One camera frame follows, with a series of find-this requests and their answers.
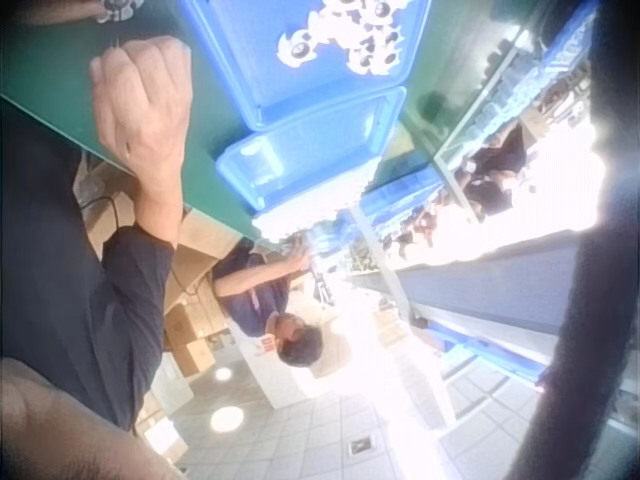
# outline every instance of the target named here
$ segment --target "navy blue shirt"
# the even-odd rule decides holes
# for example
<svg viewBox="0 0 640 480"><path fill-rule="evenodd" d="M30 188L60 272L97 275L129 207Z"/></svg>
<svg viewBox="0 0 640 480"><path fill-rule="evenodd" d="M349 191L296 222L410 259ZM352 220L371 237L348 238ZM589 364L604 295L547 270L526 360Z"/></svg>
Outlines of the navy blue shirt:
<svg viewBox="0 0 640 480"><path fill-rule="evenodd" d="M213 278L222 278L245 268L264 265L262 255L249 253L241 246L232 251L227 258L217 264L212 271ZM261 337L265 334L267 320L273 312L284 313L289 301L289 281L286 277L263 283L253 288L258 299L254 305L251 290L219 299L231 319L249 337Z"/></svg>
<svg viewBox="0 0 640 480"><path fill-rule="evenodd" d="M474 177L488 175L491 170L519 173L527 164L522 125L516 125L500 148L482 148L472 157L477 164Z"/></svg>
<svg viewBox="0 0 640 480"><path fill-rule="evenodd" d="M72 190L80 152L0 108L2 356L129 430L162 360L173 247L122 227L100 262Z"/></svg>

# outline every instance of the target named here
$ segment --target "blue plastic bin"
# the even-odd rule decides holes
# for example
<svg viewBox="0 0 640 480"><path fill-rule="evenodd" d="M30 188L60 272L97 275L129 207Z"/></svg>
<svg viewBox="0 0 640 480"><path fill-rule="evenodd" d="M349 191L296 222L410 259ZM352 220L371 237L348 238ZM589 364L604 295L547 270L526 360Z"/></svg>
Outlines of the blue plastic bin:
<svg viewBox="0 0 640 480"><path fill-rule="evenodd" d="M405 37L400 64L388 76L361 76L347 67L347 53L333 43L318 45L318 57L299 68L276 56L280 36L306 28L309 12L321 10L322 0L181 0L245 122L258 131L404 82L430 3L413 0L395 13L394 25L402 25Z"/></svg>
<svg viewBox="0 0 640 480"><path fill-rule="evenodd" d="M268 211L382 156L406 93L396 87L253 134L216 168L256 211Z"/></svg>

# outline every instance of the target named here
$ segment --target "person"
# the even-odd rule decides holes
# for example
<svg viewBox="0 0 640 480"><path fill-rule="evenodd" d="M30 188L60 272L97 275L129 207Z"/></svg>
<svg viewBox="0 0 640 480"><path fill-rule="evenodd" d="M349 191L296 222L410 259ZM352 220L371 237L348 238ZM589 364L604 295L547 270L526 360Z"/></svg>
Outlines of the person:
<svg viewBox="0 0 640 480"><path fill-rule="evenodd" d="M191 53L175 38L131 41L89 73L98 137L138 183L135 225L105 243L102 263L72 192L80 152L0 104L0 476L182 478L131 431L162 356Z"/></svg>
<svg viewBox="0 0 640 480"><path fill-rule="evenodd" d="M479 219L513 206L510 189L526 164L522 125L517 119L466 160L455 177Z"/></svg>
<svg viewBox="0 0 640 480"><path fill-rule="evenodd" d="M280 359L292 367L309 367L322 354L320 329L287 313L289 276L309 266L309 256L296 242L284 260L266 264L241 241L212 270L213 290L231 319L249 337L270 334Z"/></svg>

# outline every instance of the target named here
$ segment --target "cardboard box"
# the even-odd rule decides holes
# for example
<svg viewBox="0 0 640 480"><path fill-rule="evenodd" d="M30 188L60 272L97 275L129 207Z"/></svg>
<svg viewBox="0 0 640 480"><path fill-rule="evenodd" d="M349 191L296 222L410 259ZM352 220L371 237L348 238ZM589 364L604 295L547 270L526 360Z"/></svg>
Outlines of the cardboard box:
<svg viewBox="0 0 640 480"><path fill-rule="evenodd" d="M216 363L205 340L174 347L172 352L178 368L185 377L203 372Z"/></svg>
<svg viewBox="0 0 640 480"><path fill-rule="evenodd" d="M169 312L193 292L202 277L211 271L217 259L178 245L171 264L164 295L164 313Z"/></svg>
<svg viewBox="0 0 640 480"><path fill-rule="evenodd" d="M144 403L142 404L142 408L138 412L136 425L161 411L162 407L160 407L158 399L153 393L147 392L147 394L144 396Z"/></svg>
<svg viewBox="0 0 640 480"><path fill-rule="evenodd" d="M242 235L192 209L182 220L178 243L214 258L225 258Z"/></svg>
<svg viewBox="0 0 640 480"><path fill-rule="evenodd" d="M133 201L124 193L116 192L111 196L118 212L118 223L121 227L131 226L135 223L136 216L133 209ZM113 207L108 200L101 200L100 213L95 220L87 224L89 242L96 251L98 258L102 259L102 247L104 243L116 232L116 219Z"/></svg>
<svg viewBox="0 0 640 480"><path fill-rule="evenodd" d="M151 450L171 464L180 460L189 448L162 411L136 425L136 432Z"/></svg>
<svg viewBox="0 0 640 480"><path fill-rule="evenodd" d="M226 317L218 304L208 279L202 279L196 295L165 315L164 329L172 347L186 345L227 328Z"/></svg>
<svg viewBox="0 0 640 480"><path fill-rule="evenodd" d="M164 329L172 348L213 334L207 312L199 302L173 307L164 317Z"/></svg>

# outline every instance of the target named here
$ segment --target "ceiling light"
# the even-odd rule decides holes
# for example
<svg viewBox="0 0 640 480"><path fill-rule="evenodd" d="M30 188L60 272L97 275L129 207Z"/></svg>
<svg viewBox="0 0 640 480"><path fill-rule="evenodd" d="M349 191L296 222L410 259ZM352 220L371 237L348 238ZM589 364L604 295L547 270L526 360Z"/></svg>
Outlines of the ceiling light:
<svg viewBox="0 0 640 480"><path fill-rule="evenodd" d="M211 415L211 428L214 432L232 432L244 420L244 412L238 407L223 407Z"/></svg>
<svg viewBox="0 0 640 480"><path fill-rule="evenodd" d="M233 376L231 369L223 367L216 370L216 380L219 382L226 382Z"/></svg>

